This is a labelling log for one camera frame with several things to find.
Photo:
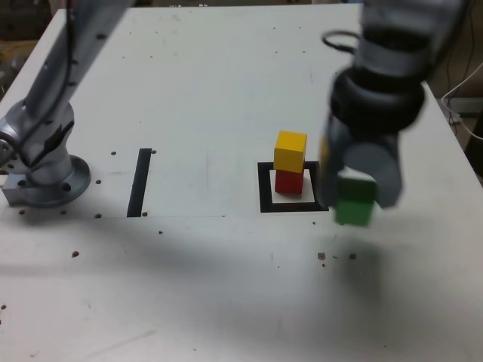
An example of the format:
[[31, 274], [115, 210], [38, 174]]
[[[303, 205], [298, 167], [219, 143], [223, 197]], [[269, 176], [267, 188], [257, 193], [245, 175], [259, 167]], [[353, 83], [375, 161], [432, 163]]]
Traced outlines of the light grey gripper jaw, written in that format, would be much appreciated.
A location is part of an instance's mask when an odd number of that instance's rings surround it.
[[398, 203], [403, 182], [397, 135], [351, 134], [351, 142], [344, 151], [344, 164], [375, 181], [375, 201], [381, 208]]

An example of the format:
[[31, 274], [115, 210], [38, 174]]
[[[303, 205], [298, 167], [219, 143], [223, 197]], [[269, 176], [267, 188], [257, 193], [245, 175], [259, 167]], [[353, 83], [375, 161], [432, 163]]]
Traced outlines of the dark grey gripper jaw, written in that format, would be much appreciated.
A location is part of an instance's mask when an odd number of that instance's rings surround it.
[[337, 177], [344, 168], [343, 155], [351, 141], [349, 128], [330, 112], [319, 146], [318, 202], [322, 206], [337, 203]]

